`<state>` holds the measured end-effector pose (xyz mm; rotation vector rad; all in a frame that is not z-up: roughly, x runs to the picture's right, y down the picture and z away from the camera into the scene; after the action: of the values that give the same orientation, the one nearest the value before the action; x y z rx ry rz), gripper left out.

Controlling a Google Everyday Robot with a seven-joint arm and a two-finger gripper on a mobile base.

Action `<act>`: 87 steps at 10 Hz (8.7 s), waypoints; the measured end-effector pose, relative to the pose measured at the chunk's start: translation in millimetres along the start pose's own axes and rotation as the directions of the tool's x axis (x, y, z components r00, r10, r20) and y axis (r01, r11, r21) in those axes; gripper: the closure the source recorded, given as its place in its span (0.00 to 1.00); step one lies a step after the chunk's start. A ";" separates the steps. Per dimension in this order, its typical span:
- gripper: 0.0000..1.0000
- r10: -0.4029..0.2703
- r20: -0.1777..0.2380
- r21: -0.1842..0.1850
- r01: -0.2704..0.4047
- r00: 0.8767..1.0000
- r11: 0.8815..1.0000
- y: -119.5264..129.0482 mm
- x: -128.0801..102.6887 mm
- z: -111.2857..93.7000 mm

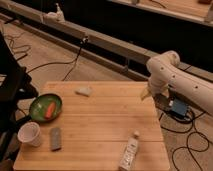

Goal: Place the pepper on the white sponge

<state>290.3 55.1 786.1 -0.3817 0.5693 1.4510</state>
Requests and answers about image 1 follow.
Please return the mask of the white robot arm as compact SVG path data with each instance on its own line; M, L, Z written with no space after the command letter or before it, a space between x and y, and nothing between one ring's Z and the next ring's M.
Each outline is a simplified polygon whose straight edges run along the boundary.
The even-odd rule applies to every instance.
M167 51L150 58L146 63L150 77L141 92L141 100L149 96L155 97L165 92L168 86L172 86L176 92L213 115L213 83L180 70L179 64L180 57L175 51Z

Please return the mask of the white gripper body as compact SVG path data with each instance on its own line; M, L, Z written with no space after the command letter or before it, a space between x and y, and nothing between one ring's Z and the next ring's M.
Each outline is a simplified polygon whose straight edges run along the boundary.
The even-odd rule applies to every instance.
M156 96L167 91L168 84L156 77L150 77L148 79L148 89L152 96Z

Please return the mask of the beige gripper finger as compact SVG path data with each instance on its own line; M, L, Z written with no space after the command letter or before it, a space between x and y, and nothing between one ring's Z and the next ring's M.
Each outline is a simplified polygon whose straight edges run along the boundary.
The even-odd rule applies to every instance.
M150 89L148 87L145 87L140 94L141 100L145 100L147 97L150 97L150 96L151 96Z

